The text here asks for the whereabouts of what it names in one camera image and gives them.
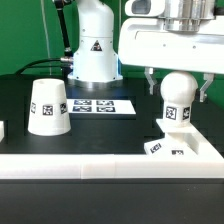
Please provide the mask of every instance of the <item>warning label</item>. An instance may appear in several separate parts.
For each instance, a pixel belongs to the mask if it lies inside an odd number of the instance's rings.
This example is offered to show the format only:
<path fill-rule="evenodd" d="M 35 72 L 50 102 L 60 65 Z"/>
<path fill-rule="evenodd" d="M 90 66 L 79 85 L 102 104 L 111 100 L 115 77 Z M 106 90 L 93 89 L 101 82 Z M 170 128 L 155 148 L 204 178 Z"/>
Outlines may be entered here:
<path fill-rule="evenodd" d="M 91 51 L 103 51 L 98 40 L 92 46 Z"/>

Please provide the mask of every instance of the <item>cable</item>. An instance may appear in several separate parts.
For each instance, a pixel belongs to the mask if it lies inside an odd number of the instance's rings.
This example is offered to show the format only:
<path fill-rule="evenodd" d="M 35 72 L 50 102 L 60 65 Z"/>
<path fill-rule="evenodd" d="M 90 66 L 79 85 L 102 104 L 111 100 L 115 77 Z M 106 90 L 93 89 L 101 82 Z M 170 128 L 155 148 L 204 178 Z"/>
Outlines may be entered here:
<path fill-rule="evenodd" d="M 122 0 L 119 0 L 119 34 L 121 31 L 121 7 L 122 7 Z"/>
<path fill-rule="evenodd" d="M 60 58 L 48 58 L 48 59 L 43 59 L 43 60 L 31 62 L 31 63 L 25 65 L 24 67 L 22 67 L 21 69 L 17 70 L 15 72 L 15 75 L 21 75 L 21 73 L 24 70 L 26 70 L 27 68 L 31 68 L 33 65 L 41 64 L 41 63 L 46 63 L 46 62 L 55 62 L 55 61 L 61 61 L 61 59 Z"/>
<path fill-rule="evenodd" d="M 68 31 L 65 23 L 65 16 L 62 9 L 57 9 L 58 12 L 58 18 L 61 26 L 61 33 L 62 33 L 62 39 L 64 43 L 64 54 L 65 56 L 72 56 L 73 52 L 70 47 L 69 38 L 68 38 Z"/>
<path fill-rule="evenodd" d="M 46 45 L 47 45 L 47 55 L 48 58 L 51 58 L 50 54 L 50 42 L 49 42 L 49 35 L 48 35 L 48 29 L 47 29 L 47 22 L 46 22 L 46 15 L 45 15 L 45 7 L 44 7 L 44 0 L 41 0 L 41 12 L 42 12 L 42 18 L 43 18 L 43 24 L 44 24 L 44 32 L 45 32 L 45 38 L 46 38 Z"/>
<path fill-rule="evenodd" d="M 29 66 L 26 69 L 33 69 L 33 68 L 70 68 L 70 65 L 67 66 L 60 66 L 60 65 L 47 65 L 47 66 Z"/>

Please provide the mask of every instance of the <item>metal part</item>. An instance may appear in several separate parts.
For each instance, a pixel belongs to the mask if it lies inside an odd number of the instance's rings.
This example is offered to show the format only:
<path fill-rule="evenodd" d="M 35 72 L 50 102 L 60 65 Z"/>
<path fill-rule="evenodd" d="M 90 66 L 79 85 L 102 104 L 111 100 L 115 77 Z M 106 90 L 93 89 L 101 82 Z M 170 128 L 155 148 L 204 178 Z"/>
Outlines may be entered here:
<path fill-rule="evenodd" d="M 149 85 L 150 85 L 149 92 L 150 92 L 151 95 L 154 95 L 155 86 L 157 84 L 157 80 L 154 77 L 154 69 L 146 67 L 145 68 L 145 76 L 146 76 L 146 78 L 149 82 Z"/>
<path fill-rule="evenodd" d="M 215 0 L 166 0 L 164 29 L 197 32 L 201 20 L 214 19 Z"/>
<path fill-rule="evenodd" d="M 62 63 L 70 63 L 70 64 L 73 64 L 73 57 L 61 57 L 60 58 L 61 62 Z"/>
<path fill-rule="evenodd" d="M 71 47 L 66 47 L 65 48 L 65 52 L 71 52 L 71 51 L 72 51 Z"/>
<path fill-rule="evenodd" d="M 121 13 L 121 11 L 122 11 L 122 10 L 121 10 L 122 3 L 121 3 L 121 1 L 122 1 L 122 0 L 119 0 L 119 23 L 118 23 L 118 24 L 119 24 L 119 35 L 120 35 L 120 30 L 121 30 L 121 19 L 122 19 L 122 15 L 121 15 L 121 14 L 122 14 L 122 13 Z"/>
<path fill-rule="evenodd" d="M 86 89 L 108 89 L 108 88 L 122 86 L 123 79 L 115 80 L 111 82 L 86 82 L 86 81 L 80 81 L 77 79 L 70 79 L 68 77 L 68 84 L 86 88 Z"/>
<path fill-rule="evenodd" d="M 64 8 L 65 5 L 70 5 L 73 0 L 52 0 L 57 9 Z"/>
<path fill-rule="evenodd" d="M 215 77 L 215 74 L 212 74 L 212 73 L 205 73 L 204 74 L 204 80 L 206 80 L 206 82 L 200 88 L 200 102 L 204 102 L 205 99 L 207 98 L 207 94 L 205 93 L 205 91 L 208 89 L 208 87 L 214 81 L 214 77 Z"/>

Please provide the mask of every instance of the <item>black table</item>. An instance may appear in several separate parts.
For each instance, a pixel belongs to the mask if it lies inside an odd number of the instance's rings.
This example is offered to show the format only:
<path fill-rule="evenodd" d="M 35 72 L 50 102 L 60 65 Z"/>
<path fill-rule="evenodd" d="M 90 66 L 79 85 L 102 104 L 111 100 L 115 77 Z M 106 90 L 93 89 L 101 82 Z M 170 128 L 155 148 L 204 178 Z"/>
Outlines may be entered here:
<path fill-rule="evenodd" d="M 129 99 L 136 115 L 71 114 L 63 136 L 28 133 L 30 94 L 42 76 L 0 77 L 0 120 L 6 137 L 1 154 L 144 154 L 144 142 L 161 138 L 155 123 L 162 100 L 148 94 L 145 79 L 125 79 L 122 87 L 87 91 L 66 85 L 67 97 Z M 223 155 L 224 111 L 211 101 L 194 102 L 192 124 Z M 0 223 L 222 224 L 222 179 L 1 180 Z"/>

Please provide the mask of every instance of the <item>sticker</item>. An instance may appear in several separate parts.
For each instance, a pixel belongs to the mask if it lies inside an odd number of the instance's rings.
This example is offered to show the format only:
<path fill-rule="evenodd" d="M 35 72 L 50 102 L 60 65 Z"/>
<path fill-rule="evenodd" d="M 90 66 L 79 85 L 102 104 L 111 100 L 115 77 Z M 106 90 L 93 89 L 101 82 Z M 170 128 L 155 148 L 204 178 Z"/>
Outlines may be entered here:
<path fill-rule="evenodd" d="M 66 103 L 60 104 L 61 114 L 64 114 L 67 112 L 67 105 Z"/>
<path fill-rule="evenodd" d="M 43 115 L 52 116 L 53 115 L 53 106 L 44 105 L 43 106 Z"/>
<path fill-rule="evenodd" d="M 109 112 L 115 113 L 116 110 L 115 110 L 115 107 L 97 107 L 97 112 L 99 112 L 99 113 L 109 113 Z"/>
<path fill-rule="evenodd" d="M 83 112 L 83 113 L 89 113 L 92 112 L 92 107 L 89 106 L 74 106 L 73 112 Z"/>
<path fill-rule="evenodd" d="M 74 105 L 92 105 L 92 100 L 75 100 Z"/>
<path fill-rule="evenodd" d="M 114 106 L 113 100 L 97 100 L 96 105 L 99 106 Z"/>
<path fill-rule="evenodd" d="M 186 120 L 186 119 L 189 119 L 190 118 L 190 111 L 191 111 L 191 108 L 190 107 L 184 108 L 183 120 Z"/>
<path fill-rule="evenodd" d="M 36 112 L 36 104 L 35 103 L 31 104 L 31 112 L 34 113 L 34 114 Z"/>
<path fill-rule="evenodd" d="M 166 108 L 166 118 L 176 120 L 177 108 L 167 107 Z"/>
<path fill-rule="evenodd" d="M 102 51 L 99 41 L 97 40 L 92 46 L 91 51 Z"/>
<path fill-rule="evenodd" d="M 172 155 L 174 156 L 183 156 L 184 151 L 183 150 L 172 150 Z"/>
<path fill-rule="evenodd" d="M 158 143 L 157 145 L 153 146 L 153 147 L 150 149 L 150 151 L 151 151 L 152 153 L 155 153 L 156 151 L 158 151 L 158 150 L 161 149 L 161 148 L 162 148 L 162 146 Z"/>

